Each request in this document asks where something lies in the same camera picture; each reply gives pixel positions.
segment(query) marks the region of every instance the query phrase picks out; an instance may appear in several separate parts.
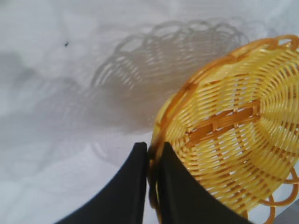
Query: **black plastic piece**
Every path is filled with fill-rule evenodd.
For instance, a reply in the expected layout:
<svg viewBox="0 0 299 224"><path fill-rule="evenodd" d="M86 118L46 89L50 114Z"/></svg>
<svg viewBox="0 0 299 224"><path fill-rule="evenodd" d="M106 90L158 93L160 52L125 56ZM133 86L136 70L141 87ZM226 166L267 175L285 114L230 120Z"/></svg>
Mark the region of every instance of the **black plastic piece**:
<svg viewBox="0 0 299 224"><path fill-rule="evenodd" d="M250 224L211 196L165 143L158 177L163 224Z"/></svg>
<svg viewBox="0 0 299 224"><path fill-rule="evenodd" d="M57 224L141 224L146 191L145 143L135 143L114 178L93 199Z"/></svg>

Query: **basket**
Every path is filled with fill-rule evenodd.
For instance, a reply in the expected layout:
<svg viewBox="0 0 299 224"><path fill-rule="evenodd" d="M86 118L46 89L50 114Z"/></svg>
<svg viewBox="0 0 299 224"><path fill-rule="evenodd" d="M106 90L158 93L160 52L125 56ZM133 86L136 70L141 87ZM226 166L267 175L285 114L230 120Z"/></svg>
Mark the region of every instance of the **basket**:
<svg viewBox="0 0 299 224"><path fill-rule="evenodd" d="M258 40L191 76L156 117L150 172L168 141L211 195L246 218L257 205L270 206L271 223L275 207L298 193L298 45L294 35ZM150 201L158 210L154 176ZM283 183L292 193L275 202L272 193Z"/></svg>

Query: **woven plastic basket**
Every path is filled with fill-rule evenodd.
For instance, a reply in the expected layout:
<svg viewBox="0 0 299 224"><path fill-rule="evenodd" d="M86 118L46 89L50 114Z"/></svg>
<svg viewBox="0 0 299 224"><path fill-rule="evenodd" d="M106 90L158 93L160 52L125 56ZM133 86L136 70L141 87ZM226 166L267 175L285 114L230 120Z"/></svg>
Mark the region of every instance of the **woven plastic basket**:
<svg viewBox="0 0 299 224"><path fill-rule="evenodd" d="M298 45L294 35L255 41L191 76L157 115L151 171L168 141L215 198L247 218L257 205L270 206L271 223L275 207L298 193ZM150 200L158 209L154 176ZM292 193L275 202L272 193L282 183L292 184Z"/></svg>

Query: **white fabric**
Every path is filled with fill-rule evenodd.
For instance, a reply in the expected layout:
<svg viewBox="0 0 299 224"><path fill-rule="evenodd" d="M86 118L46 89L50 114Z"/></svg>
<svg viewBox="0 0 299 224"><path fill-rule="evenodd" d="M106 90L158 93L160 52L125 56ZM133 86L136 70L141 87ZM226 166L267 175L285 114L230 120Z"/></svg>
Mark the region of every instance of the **white fabric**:
<svg viewBox="0 0 299 224"><path fill-rule="evenodd" d="M0 223L50 224L81 206L134 142L149 143L158 108L187 77L247 41L299 35L298 7L0 0ZM263 223L268 209L250 219ZM157 223L148 201L144 223Z"/></svg>

